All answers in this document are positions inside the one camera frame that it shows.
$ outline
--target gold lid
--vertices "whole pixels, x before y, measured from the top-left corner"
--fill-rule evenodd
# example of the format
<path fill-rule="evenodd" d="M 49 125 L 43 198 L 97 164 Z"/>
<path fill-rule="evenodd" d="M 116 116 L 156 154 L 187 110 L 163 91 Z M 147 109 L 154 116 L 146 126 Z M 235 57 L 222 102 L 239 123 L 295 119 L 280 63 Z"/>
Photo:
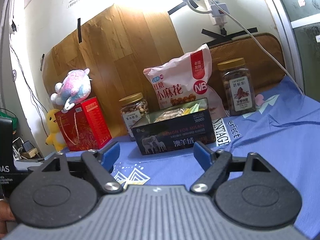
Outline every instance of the gold lid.
<path fill-rule="evenodd" d="M 119 100 L 119 102 L 120 102 L 121 106 L 127 106 L 127 105 L 134 103 L 134 102 L 137 102 L 141 99 L 143 99 L 142 93 L 137 93 L 137 94 L 122 98 Z"/>
<path fill-rule="evenodd" d="M 230 68 L 239 67 L 239 66 L 242 66 L 242 65 L 245 65 L 245 61 L 244 61 L 243 57 L 235 58 L 235 59 L 232 59 L 232 60 L 228 60 L 228 61 L 225 61 L 225 62 L 218 63 L 218 69 L 220 71 L 222 71 L 222 70 L 226 70 L 226 69 L 230 69 Z"/>

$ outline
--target black box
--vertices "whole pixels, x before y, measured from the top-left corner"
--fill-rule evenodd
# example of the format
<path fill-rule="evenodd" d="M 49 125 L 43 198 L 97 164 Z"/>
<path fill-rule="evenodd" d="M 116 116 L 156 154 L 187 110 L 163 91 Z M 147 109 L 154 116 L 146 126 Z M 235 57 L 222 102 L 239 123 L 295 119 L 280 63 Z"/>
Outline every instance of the black box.
<path fill-rule="evenodd" d="M 164 112 L 195 104 L 204 110 L 154 122 Z M 191 148 L 196 141 L 205 144 L 216 141 L 206 98 L 147 114 L 131 130 L 142 155 Z"/>

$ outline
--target plush toy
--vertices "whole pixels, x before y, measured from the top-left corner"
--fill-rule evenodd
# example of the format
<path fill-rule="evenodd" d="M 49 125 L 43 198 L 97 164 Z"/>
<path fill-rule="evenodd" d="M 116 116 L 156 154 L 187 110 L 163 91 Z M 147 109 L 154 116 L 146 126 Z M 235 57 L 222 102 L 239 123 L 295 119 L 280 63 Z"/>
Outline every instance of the plush toy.
<path fill-rule="evenodd" d="M 90 70 L 72 70 L 64 79 L 63 83 L 55 85 L 56 93 L 50 99 L 54 104 L 64 106 L 62 112 L 66 113 L 75 104 L 84 101 L 91 92 L 90 80 L 88 77 Z"/>
<path fill-rule="evenodd" d="M 56 117 L 54 116 L 54 113 L 59 112 L 58 109 L 50 110 L 47 113 L 46 120 L 47 125 L 50 130 L 50 134 L 48 138 L 45 140 L 45 143 L 48 145 L 53 145 L 57 152 L 61 151 L 64 147 L 67 146 L 62 133 L 60 132 Z"/>

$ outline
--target brown headboard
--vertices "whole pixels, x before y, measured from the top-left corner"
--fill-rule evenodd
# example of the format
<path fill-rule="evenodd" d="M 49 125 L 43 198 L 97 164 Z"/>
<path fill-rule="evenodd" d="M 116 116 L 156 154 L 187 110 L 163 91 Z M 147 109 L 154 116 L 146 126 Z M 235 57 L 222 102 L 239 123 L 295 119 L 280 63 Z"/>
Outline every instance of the brown headboard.
<path fill-rule="evenodd" d="M 45 56 L 43 81 L 49 96 L 73 69 L 90 68 L 92 93 L 103 110 L 113 137 L 126 134 L 119 99 L 142 92 L 150 111 L 159 109 L 152 85 L 143 69 L 162 65 L 183 55 L 167 12 L 142 13 L 113 5 L 81 26 L 82 42 L 75 30 Z M 261 44 L 282 64 L 280 44 L 263 34 Z M 211 48 L 213 72 L 208 84 L 225 100 L 217 63 L 244 57 L 259 92 L 278 83 L 283 72 L 252 39 L 231 41 Z"/>

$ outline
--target red gift box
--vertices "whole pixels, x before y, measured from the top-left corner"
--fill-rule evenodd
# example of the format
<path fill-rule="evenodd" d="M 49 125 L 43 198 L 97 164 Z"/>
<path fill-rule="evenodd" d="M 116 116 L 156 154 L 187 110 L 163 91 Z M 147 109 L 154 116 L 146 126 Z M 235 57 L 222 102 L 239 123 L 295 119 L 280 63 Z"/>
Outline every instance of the red gift box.
<path fill-rule="evenodd" d="M 54 115 L 70 151 L 101 149 L 112 138 L 96 97 Z"/>

